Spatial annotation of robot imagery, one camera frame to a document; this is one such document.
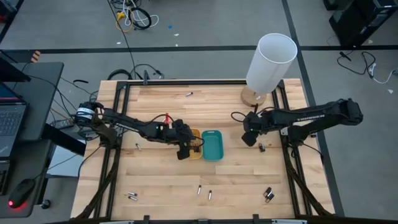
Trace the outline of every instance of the lamp base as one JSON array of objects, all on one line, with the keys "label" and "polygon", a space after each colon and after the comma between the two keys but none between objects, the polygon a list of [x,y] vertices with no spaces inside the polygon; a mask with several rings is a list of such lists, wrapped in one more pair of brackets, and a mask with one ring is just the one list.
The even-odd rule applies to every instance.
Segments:
[{"label": "lamp base", "polygon": [[267,94],[256,93],[246,85],[242,90],[241,99],[245,105],[255,107],[256,105],[262,105],[266,101]]}]

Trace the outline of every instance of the wooden tabletop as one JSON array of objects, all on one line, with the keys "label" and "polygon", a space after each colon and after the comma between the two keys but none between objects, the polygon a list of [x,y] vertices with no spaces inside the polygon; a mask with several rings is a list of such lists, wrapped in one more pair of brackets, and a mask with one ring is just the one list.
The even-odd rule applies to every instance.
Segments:
[{"label": "wooden tabletop", "polygon": [[[115,88],[116,81],[101,82],[98,101],[105,107],[112,108]],[[246,114],[252,109],[241,102],[242,89],[243,85],[131,87],[128,116],[149,121],[168,112],[173,119],[183,119],[201,132],[217,129],[223,135],[224,158],[219,162],[179,161],[177,146],[148,142],[136,133],[126,133],[112,220],[142,220],[144,215],[150,215],[151,220],[249,219],[255,213],[260,218],[294,217],[279,132],[258,137],[257,142],[266,146],[266,152],[260,153],[257,146],[245,145],[241,140],[243,125],[230,117],[233,111]],[[290,109],[307,107],[299,79],[286,79],[285,89]],[[193,95],[185,96],[191,91]],[[123,94],[119,105],[122,105]],[[281,99],[279,95],[280,105],[283,105]],[[271,95],[261,108],[268,106],[273,106]],[[136,149],[136,143],[142,151]],[[308,138],[305,143],[317,148],[314,138]],[[98,141],[90,142],[85,157],[97,147]],[[78,215],[97,191],[103,154],[103,150],[99,150],[83,165],[71,217]],[[300,155],[308,188],[333,213],[319,154],[301,146]],[[197,195],[199,185],[201,194]],[[272,187],[275,197],[265,203],[263,193],[268,187]],[[296,188],[303,213],[301,192]],[[211,200],[208,200],[209,190],[212,190]],[[129,191],[138,193],[138,201],[126,197]],[[102,215],[107,195],[106,192]]]}]

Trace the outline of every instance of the white cylinder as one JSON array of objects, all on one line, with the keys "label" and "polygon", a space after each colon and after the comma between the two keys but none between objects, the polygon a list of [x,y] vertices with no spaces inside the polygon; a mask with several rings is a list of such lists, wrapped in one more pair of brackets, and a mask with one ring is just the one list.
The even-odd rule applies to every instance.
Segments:
[{"label": "white cylinder", "polygon": [[275,90],[297,56],[295,42],[283,34],[261,37],[251,61],[246,83],[256,93]]}]

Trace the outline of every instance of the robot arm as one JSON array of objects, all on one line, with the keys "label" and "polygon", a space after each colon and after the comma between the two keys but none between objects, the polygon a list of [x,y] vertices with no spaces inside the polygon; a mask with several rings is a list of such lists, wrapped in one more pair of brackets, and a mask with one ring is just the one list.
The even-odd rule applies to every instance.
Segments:
[{"label": "robot arm", "polygon": [[[303,126],[294,123],[313,120]],[[348,100],[338,100],[325,105],[311,106],[298,110],[276,109],[272,111],[261,111],[260,113],[249,112],[243,120],[245,133],[242,140],[253,146],[259,134],[267,134],[269,131],[278,131],[287,128],[286,132],[292,144],[300,144],[308,135],[324,129],[343,125],[358,125],[363,120],[363,114],[359,105]]]},{"label": "robot arm", "polygon": [[[98,108],[103,110],[102,119],[98,116]],[[99,134],[101,142],[106,142],[111,146],[117,144],[118,140],[118,133],[112,128],[114,125],[135,131],[148,141],[179,145],[180,150],[177,152],[177,157],[180,160],[189,157],[190,142],[195,139],[189,125],[184,124],[181,119],[173,121],[170,128],[169,124],[164,122],[139,121],[112,109],[104,108],[100,103],[80,104],[75,120],[77,125],[91,127]]]}]

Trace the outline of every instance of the teal container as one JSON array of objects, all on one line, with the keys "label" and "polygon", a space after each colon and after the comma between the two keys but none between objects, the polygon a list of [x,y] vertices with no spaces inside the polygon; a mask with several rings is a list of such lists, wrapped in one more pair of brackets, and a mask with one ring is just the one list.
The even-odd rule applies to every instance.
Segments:
[{"label": "teal container", "polygon": [[203,145],[203,158],[207,161],[219,161],[224,157],[223,137],[217,130],[204,131],[201,138]]}]

